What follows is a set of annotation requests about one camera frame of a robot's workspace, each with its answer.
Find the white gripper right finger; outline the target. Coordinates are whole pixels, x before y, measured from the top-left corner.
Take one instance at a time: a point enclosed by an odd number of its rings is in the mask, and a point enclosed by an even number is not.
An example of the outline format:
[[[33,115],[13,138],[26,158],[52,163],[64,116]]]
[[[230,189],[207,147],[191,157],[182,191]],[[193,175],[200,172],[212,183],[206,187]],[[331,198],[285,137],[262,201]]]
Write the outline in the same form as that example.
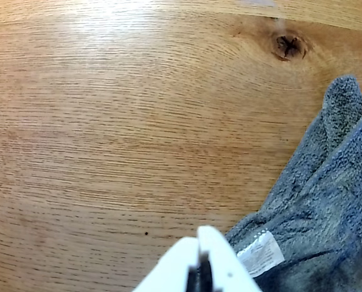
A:
[[[200,226],[197,229],[197,239],[200,291],[260,291],[223,234],[217,229],[212,226]]]

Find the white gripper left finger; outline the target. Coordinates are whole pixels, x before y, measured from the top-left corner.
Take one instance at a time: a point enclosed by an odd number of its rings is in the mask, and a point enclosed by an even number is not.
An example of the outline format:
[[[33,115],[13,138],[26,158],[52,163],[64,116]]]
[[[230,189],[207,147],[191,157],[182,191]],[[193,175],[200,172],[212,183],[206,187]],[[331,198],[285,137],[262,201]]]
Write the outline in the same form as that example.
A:
[[[198,239],[183,237],[165,252],[134,291],[187,291],[197,278],[198,262]]]

